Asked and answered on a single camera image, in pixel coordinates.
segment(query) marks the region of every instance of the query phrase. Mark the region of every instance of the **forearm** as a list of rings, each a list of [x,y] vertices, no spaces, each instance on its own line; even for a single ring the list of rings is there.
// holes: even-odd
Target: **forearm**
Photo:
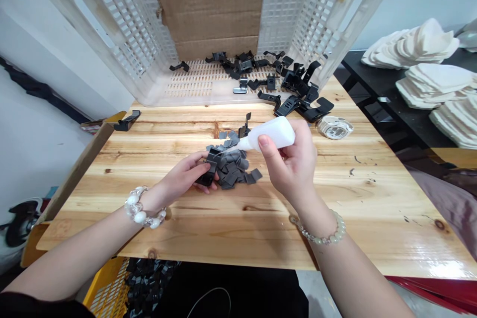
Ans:
[[[66,299],[141,228],[121,207],[47,252],[4,291],[24,293],[44,301]]]
[[[318,195],[295,201],[302,224],[316,237],[336,232],[336,218]],[[310,243],[323,279],[343,317],[414,317],[369,258],[346,234],[338,244]]]

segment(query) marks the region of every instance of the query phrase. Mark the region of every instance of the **plastic crate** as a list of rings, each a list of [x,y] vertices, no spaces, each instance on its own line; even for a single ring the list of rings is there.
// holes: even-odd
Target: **plastic crate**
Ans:
[[[188,74],[171,72],[179,58],[158,0],[52,1],[143,105],[260,101],[255,91],[233,94],[238,82],[214,63],[191,61]],[[381,1],[263,0],[257,54],[284,50],[305,67],[319,61],[312,82],[322,88]],[[265,79],[266,71],[273,69],[249,78]]]
[[[96,317],[121,318],[126,313],[128,263],[126,257],[113,258],[96,273],[83,300],[84,306]]]

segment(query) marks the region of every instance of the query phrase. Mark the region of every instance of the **yellow crate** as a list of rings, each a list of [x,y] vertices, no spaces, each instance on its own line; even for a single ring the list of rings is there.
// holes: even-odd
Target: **yellow crate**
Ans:
[[[126,313],[129,287],[125,278],[129,259],[117,257],[109,260],[96,273],[83,304],[96,317],[122,317]]]

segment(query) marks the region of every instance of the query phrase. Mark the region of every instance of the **white plastic crate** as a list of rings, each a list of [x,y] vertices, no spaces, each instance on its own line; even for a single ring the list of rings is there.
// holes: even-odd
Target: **white plastic crate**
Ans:
[[[259,102],[256,93],[233,94],[238,81],[218,63],[179,58],[158,0],[52,0],[131,94],[146,106]],[[284,50],[305,65],[319,61],[312,82],[326,84],[382,0],[263,0],[258,58],[265,50]],[[249,79],[264,80],[272,67],[254,70]],[[289,93],[282,91],[282,99]]]

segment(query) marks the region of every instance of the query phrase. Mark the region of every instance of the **bracelet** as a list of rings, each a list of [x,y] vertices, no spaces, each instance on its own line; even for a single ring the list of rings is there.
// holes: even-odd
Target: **bracelet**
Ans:
[[[331,243],[340,242],[341,239],[343,239],[343,237],[346,235],[346,225],[343,221],[343,218],[336,211],[332,210],[332,212],[333,212],[333,215],[336,217],[336,222],[338,223],[338,229],[333,235],[331,235],[328,238],[317,238],[313,236],[303,227],[303,225],[300,223],[300,220],[297,220],[293,216],[290,217],[290,221],[293,224],[295,224],[298,227],[298,229],[300,229],[303,236],[305,236],[308,239],[308,241],[314,242],[316,244],[329,245]]]
[[[164,206],[157,217],[147,217],[147,214],[143,211],[143,205],[139,202],[143,193],[148,191],[149,188],[145,185],[138,186],[136,189],[132,190],[129,193],[129,197],[126,200],[124,209],[126,214],[133,220],[135,223],[143,225],[143,227],[150,227],[151,229],[156,229],[161,225],[166,216],[166,206]]]

